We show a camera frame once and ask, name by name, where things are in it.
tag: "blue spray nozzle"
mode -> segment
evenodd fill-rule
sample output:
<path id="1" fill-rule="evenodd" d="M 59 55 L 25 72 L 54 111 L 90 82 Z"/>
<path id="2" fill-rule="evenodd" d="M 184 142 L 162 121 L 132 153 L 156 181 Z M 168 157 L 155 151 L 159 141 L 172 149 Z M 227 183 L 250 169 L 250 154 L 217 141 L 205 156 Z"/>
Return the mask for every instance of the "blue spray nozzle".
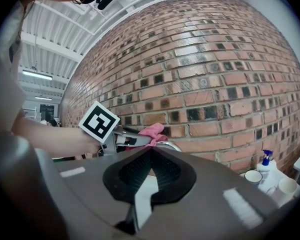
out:
<path id="1" fill-rule="evenodd" d="M 266 150 L 266 149 L 263 150 L 263 153 L 265 153 L 265 155 L 268 157 L 272 156 L 272 154 L 273 154 L 273 152 L 271 150 Z"/>
<path id="2" fill-rule="evenodd" d="M 273 152 L 271 150 L 266 149 L 264 149 L 263 152 L 265 153 L 266 157 L 262 160 L 262 165 L 268 166 L 270 162 L 269 156 L 272 156 Z"/>

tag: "white cup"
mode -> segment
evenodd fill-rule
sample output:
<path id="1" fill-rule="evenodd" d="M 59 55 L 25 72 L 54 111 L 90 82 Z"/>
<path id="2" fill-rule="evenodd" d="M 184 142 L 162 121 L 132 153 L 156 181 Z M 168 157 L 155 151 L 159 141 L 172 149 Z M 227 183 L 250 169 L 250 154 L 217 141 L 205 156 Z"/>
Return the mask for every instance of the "white cup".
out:
<path id="1" fill-rule="evenodd" d="M 291 200 L 297 190 L 297 186 L 298 184 L 294 179 L 283 178 L 279 181 L 277 187 L 273 186 L 269 188 L 267 194 L 272 190 L 273 192 L 270 196 L 281 207 Z"/>
<path id="2" fill-rule="evenodd" d="M 245 179 L 254 185 L 259 185 L 262 180 L 262 174 L 257 170 L 248 170 L 244 174 Z"/>

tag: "spray bottle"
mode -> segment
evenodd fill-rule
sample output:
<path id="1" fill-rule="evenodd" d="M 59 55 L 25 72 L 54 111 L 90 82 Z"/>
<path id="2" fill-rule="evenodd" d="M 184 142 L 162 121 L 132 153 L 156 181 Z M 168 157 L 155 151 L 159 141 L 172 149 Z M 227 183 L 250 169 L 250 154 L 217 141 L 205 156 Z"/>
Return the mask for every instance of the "spray bottle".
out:
<path id="1" fill-rule="evenodd" d="M 263 158 L 261 163 L 256 165 L 256 170 L 262 174 L 262 180 L 260 184 L 263 184 L 270 172 L 270 156 L 272 156 L 273 152 L 271 150 L 263 150 L 265 157 Z"/>

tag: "pink cloth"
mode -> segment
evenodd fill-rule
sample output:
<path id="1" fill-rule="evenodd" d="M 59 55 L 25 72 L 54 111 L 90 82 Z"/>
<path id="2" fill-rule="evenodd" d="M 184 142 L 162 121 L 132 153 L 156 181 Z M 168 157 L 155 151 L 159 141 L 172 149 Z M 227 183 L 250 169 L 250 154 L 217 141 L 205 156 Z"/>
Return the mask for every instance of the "pink cloth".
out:
<path id="1" fill-rule="evenodd" d="M 149 136 L 152 138 L 151 142 L 147 145 L 145 145 L 145 147 L 155 147 L 157 145 L 157 142 L 161 142 L 161 141 L 167 141 L 168 137 L 161 133 L 164 130 L 164 126 L 161 123 L 155 123 L 143 130 L 141 130 L 138 134 L 140 135 L 145 135 L 145 136 Z M 132 150 L 135 149 L 137 147 L 126 147 L 125 150 Z"/>

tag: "red brick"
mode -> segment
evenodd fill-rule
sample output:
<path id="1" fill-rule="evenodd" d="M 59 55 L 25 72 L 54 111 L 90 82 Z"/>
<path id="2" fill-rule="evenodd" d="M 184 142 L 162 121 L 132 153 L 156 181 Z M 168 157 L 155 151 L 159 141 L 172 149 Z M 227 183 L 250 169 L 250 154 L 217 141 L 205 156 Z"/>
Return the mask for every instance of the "red brick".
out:
<path id="1" fill-rule="evenodd" d="M 163 80 L 165 83 L 171 82 L 173 80 L 172 72 L 166 72 L 163 74 Z"/>
<path id="2" fill-rule="evenodd" d="M 189 83 L 191 90 L 199 89 L 198 82 L 195 81 L 195 79 L 189 79 L 189 80 L 187 80 L 187 83 Z M 165 86 L 165 90 L 168 95 L 178 94 L 178 93 L 184 92 L 183 86 L 184 86 L 184 84 L 181 82 L 173 82 L 173 83 L 167 84 Z"/>
<path id="3" fill-rule="evenodd" d="M 218 135 L 218 125 L 215 122 L 189 124 L 190 136 L 215 136 Z"/>
<path id="4" fill-rule="evenodd" d="M 215 25 L 213 24 L 201 24 L 201 25 L 196 25 L 196 27 L 200 30 L 209 30 L 209 29 L 216 29 Z"/>
<path id="5" fill-rule="evenodd" d="M 176 41 L 176 40 L 180 40 L 180 39 L 184 39 L 184 38 L 191 38 L 192 35 L 189 32 L 186 33 L 181 33 L 181 34 L 175 34 L 173 36 L 171 36 L 172 41 Z"/>
<path id="6" fill-rule="evenodd" d="M 288 148 L 288 141 L 289 141 L 289 138 L 286 138 L 280 142 L 280 149 L 279 149 L 280 153 L 285 151 Z"/>
<path id="7" fill-rule="evenodd" d="M 215 43 L 203 43 L 203 44 L 200 44 L 198 47 L 201 52 L 209 52 L 209 51 L 218 50 L 218 47 Z"/>
<path id="8" fill-rule="evenodd" d="M 200 157 L 203 159 L 208 159 L 211 161 L 216 161 L 216 154 L 215 153 L 192 153 L 191 155 Z"/>
<path id="9" fill-rule="evenodd" d="M 142 76 L 147 77 L 156 73 L 160 73 L 162 71 L 162 64 L 155 64 L 152 66 L 145 67 L 142 70 Z"/>
<path id="10" fill-rule="evenodd" d="M 255 48 L 252 46 L 252 44 L 249 44 L 249 43 L 239 43 L 238 45 L 242 50 L 246 50 L 246 51 L 254 51 L 255 50 Z"/>
<path id="11" fill-rule="evenodd" d="M 213 53 L 198 53 L 185 56 L 183 58 L 171 59 L 166 62 L 168 70 L 181 66 L 189 66 L 191 64 L 215 61 L 216 57 Z"/>
<path id="12" fill-rule="evenodd" d="M 133 73 L 130 74 L 129 77 L 130 77 L 130 81 L 134 82 L 134 81 L 136 81 L 140 78 L 140 75 L 139 75 L 138 72 L 133 72 Z"/>
<path id="13" fill-rule="evenodd" d="M 272 55 L 265 55 L 265 58 L 268 62 L 276 62 L 275 56 Z"/>
<path id="14" fill-rule="evenodd" d="M 282 94 L 286 93 L 289 90 L 288 84 L 285 83 L 275 83 L 272 84 L 273 94 Z"/>
<path id="15" fill-rule="evenodd" d="M 217 75 L 211 75 L 209 76 L 209 86 L 210 87 L 219 87 L 223 86 L 223 84 L 220 82 L 220 77 Z"/>
<path id="16" fill-rule="evenodd" d="M 160 123 L 160 124 L 166 123 L 165 113 L 144 114 L 142 117 L 143 117 L 143 124 L 146 126 L 153 125 L 155 123 Z"/>
<path id="17" fill-rule="evenodd" d="M 227 89 L 218 90 L 218 95 L 219 95 L 219 101 L 227 101 L 229 99 Z"/>
<path id="18" fill-rule="evenodd" d="M 274 80 L 276 82 L 283 82 L 284 80 L 282 79 L 282 74 L 281 73 L 273 73 Z"/>
<path id="19" fill-rule="evenodd" d="M 140 59 L 141 59 L 141 56 L 140 56 L 140 55 L 135 56 L 135 57 L 133 57 L 133 58 L 131 58 L 131 59 L 128 59 L 128 60 L 125 61 L 124 63 L 122 63 L 121 66 L 122 66 L 122 68 L 124 69 L 124 68 L 129 67 L 130 65 L 132 65 L 132 64 L 134 64 L 134 63 L 140 61 Z"/>
<path id="20" fill-rule="evenodd" d="M 175 144 L 182 150 L 182 152 L 199 153 L 228 149 L 231 147 L 231 140 L 229 137 L 222 137 L 195 141 L 177 141 Z"/>
<path id="21" fill-rule="evenodd" d="M 211 74 L 225 71 L 220 62 L 209 63 L 206 65 L 206 68 Z"/>
<path id="22" fill-rule="evenodd" d="M 224 42 L 222 43 L 223 46 L 225 47 L 226 50 L 234 50 L 234 46 L 232 45 L 232 43 L 229 43 L 229 42 Z"/>
<path id="23" fill-rule="evenodd" d="M 187 46 L 184 48 L 174 50 L 176 56 L 183 56 L 188 54 L 195 54 L 200 52 L 196 46 Z"/>
<path id="24" fill-rule="evenodd" d="M 249 61 L 249 64 L 253 71 L 265 71 L 265 66 L 260 61 Z"/>
<path id="25" fill-rule="evenodd" d="M 181 39 L 177 41 L 179 46 L 189 46 L 189 45 L 201 44 L 205 42 L 206 39 L 204 37 L 191 37 L 191 38 Z"/>
<path id="26" fill-rule="evenodd" d="M 133 113 L 133 108 L 131 105 L 127 105 L 127 106 L 119 106 L 115 109 L 115 113 L 117 116 L 121 116 L 121 115 L 129 115 Z"/>
<path id="27" fill-rule="evenodd" d="M 244 129 L 246 129 L 246 120 L 243 118 L 221 121 L 221 130 L 223 134 L 238 132 Z"/>
<path id="28" fill-rule="evenodd" d="M 263 140 L 262 149 L 273 150 L 277 143 L 277 136 L 269 136 Z"/>
<path id="29" fill-rule="evenodd" d="M 241 30 L 237 30 L 237 29 L 229 29 L 228 30 L 230 35 L 234 35 L 234 36 L 244 36 L 245 34 L 241 31 Z"/>
<path id="30" fill-rule="evenodd" d="M 127 67 L 127 68 L 125 68 L 125 69 L 123 69 L 123 70 L 120 71 L 120 74 L 121 74 L 122 77 L 126 76 L 126 75 L 128 75 L 130 73 L 132 73 L 131 67 Z"/>
<path id="31" fill-rule="evenodd" d="M 173 121 L 172 120 L 172 113 L 173 112 L 169 112 L 169 122 L 170 122 L 170 124 L 179 124 L 179 123 L 188 122 L 187 113 L 186 113 L 185 110 L 179 110 L 178 111 L 178 115 L 179 115 L 178 121 Z"/>
<path id="32" fill-rule="evenodd" d="M 245 84 L 247 78 L 244 73 L 229 73 L 223 75 L 226 85 Z"/>
<path id="33" fill-rule="evenodd" d="M 147 50 L 146 52 L 142 53 L 141 54 L 141 59 L 144 60 L 146 58 L 149 58 L 149 57 L 151 57 L 153 55 L 156 55 L 156 54 L 159 54 L 159 53 L 160 53 L 160 49 L 159 49 L 159 47 L 156 47 L 156 48 Z"/>
<path id="34" fill-rule="evenodd" d="M 232 161 L 230 165 L 230 169 L 234 171 L 247 170 L 251 166 L 251 158 L 240 160 L 240 161 Z"/>
<path id="35" fill-rule="evenodd" d="M 198 91 L 184 95 L 185 105 L 193 106 L 214 102 L 212 92 L 210 90 Z"/>
<path id="36" fill-rule="evenodd" d="M 132 57 L 134 57 L 134 53 L 133 52 L 130 52 L 128 53 L 126 56 L 122 57 L 120 59 L 120 63 L 123 63 L 125 62 L 126 60 L 128 59 L 131 59 Z M 105 64 L 105 67 L 107 68 L 109 65 L 111 65 L 112 63 L 114 63 L 116 61 L 116 59 L 114 58 L 113 60 L 109 61 L 107 64 Z"/>
<path id="37" fill-rule="evenodd" d="M 233 136 L 233 146 L 239 147 L 249 144 L 254 141 L 255 132 L 249 131 L 242 134 L 236 134 Z"/>
<path id="38" fill-rule="evenodd" d="M 223 35 L 205 35 L 204 38 L 207 42 L 224 42 L 226 41 Z"/>
<path id="39" fill-rule="evenodd" d="M 232 117 L 252 113 L 251 101 L 240 101 L 230 104 L 230 114 Z"/>
<path id="40" fill-rule="evenodd" d="M 220 162 L 229 162 L 236 159 L 250 157 L 262 150 L 262 142 L 252 144 L 247 147 L 240 147 L 220 155 Z"/>
<path id="41" fill-rule="evenodd" d="M 185 24 L 180 23 L 180 24 L 168 26 L 168 27 L 166 28 L 166 30 L 167 30 L 167 31 L 169 31 L 169 30 L 174 30 L 174 29 L 182 28 L 182 27 L 184 27 L 184 26 L 185 26 Z"/>
<path id="42" fill-rule="evenodd" d="M 282 129 L 288 127 L 289 125 L 290 125 L 290 118 L 289 117 L 282 120 Z"/>
<path id="43" fill-rule="evenodd" d="M 267 84 L 267 83 L 259 84 L 259 89 L 262 96 L 273 94 L 271 84 Z"/>
<path id="44" fill-rule="evenodd" d="M 248 83 L 255 83 L 256 82 L 255 79 L 254 79 L 254 74 L 255 73 L 245 73 L 245 75 L 248 79 Z"/>
<path id="45" fill-rule="evenodd" d="M 262 60 L 259 53 L 257 52 L 237 51 L 236 54 L 240 60 Z"/>
<path id="46" fill-rule="evenodd" d="M 267 111 L 264 112 L 264 123 L 270 123 L 277 120 L 277 111 L 276 110 L 272 110 L 272 111 Z"/>
<path id="47" fill-rule="evenodd" d="M 117 89 L 117 93 L 119 94 L 128 94 L 132 92 L 132 84 L 126 84 Z"/>
<path id="48" fill-rule="evenodd" d="M 166 51 L 178 48 L 179 46 L 181 46 L 181 45 L 179 45 L 178 41 L 174 41 L 174 42 L 170 42 L 170 43 L 162 45 L 160 47 L 160 49 L 161 49 L 162 52 L 166 52 Z"/>
<path id="49" fill-rule="evenodd" d="M 170 127 L 171 138 L 182 138 L 186 136 L 185 126 L 171 126 Z"/>
<path id="50" fill-rule="evenodd" d="M 159 36 L 158 36 L 158 35 L 155 35 L 155 36 L 153 36 L 153 37 L 150 37 L 150 38 L 148 38 L 148 39 L 142 41 L 140 45 L 141 45 L 141 46 L 145 46 L 145 45 L 147 45 L 147 44 L 149 44 L 149 43 L 152 43 L 152 42 L 154 42 L 154 41 L 157 41 L 158 39 L 159 39 Z"/>
<path id="51" fill-rule="evenodd" d="M 261 126 L 264 123 L 264 117 L 262 114 L 257 114 L 252 117 L 252 127 Z"/>
<path id="52" fill-rule="evenodd" d="M 280 95 L 280 96 L 279 96 L 279 99 L 280 99 L 280 104 L 281 104 L 281 105 L 285 105 L 285 104 L 288 103 L 288 98 L 287 98 L 287 95 L 286 95 L 286 94 Z"/>
<path id="53" fill-rule="evenodd" d="M 164 90 L 162 86 L 154 86 L 147 88 L 141 92 L 141 99 L 147 100 L 155 97 L 162 97 L 164 95 Z"/>
<path id="54" fill-rule="evenodd" d="M 233 51 L 217 51 L 215 53 L 216 58 L 219 61 L 224 61 L 224 60 L 237 60 L 238 57 Z"/>
<path id="55" fill-rule="evenodd" d="M 174 22 L 174 21 L 180 20 L 180 19 L 181 19 L 180 16 L 176 16 L 176 17 L 168 18 L 168 19 L 164 20 L 163 22 L 164 23 L 169 23 L 169 22 Z"/>
<path id="56" fill-rule="evenodd" d="M 192 65 L 186 68 L 182 68 L 178 70 L 179 77 L 182 78 L 189 78 L 193 76 L 200 76 L 205 75 L 207 72 L 205 65 Z"/>
<path id="57" fill-rule="evenodd" d="M 180 27 L 178 29 L 173 29 L 173 30 L 169 30 L 166 32 L 166 34 L 168 36 L 177 34 L 177 33 L 182 33 L 182 32 L 187 32 L 187 31 L 193 31 L 193 30 L 197 30 L 198 28 L 196 26 L 185 26 L 185 27 Z"/>
<path id="58" fill-rule="evenodd" d="M 149 103 L 152 103 L 152 109 L 147 110 L 146 104 Z M 167 97 L 162 99 L 155 99 L 153 101 L 138 103 L 135 105 L 135 111 L 137 113 L 143 113 L 143 112 L 157 111 L 157 110 L 164 110 L 164 109 L 182 108 L 182 106 L 183 106 L 182 96 L 174 96 L 174 97 Z"/>

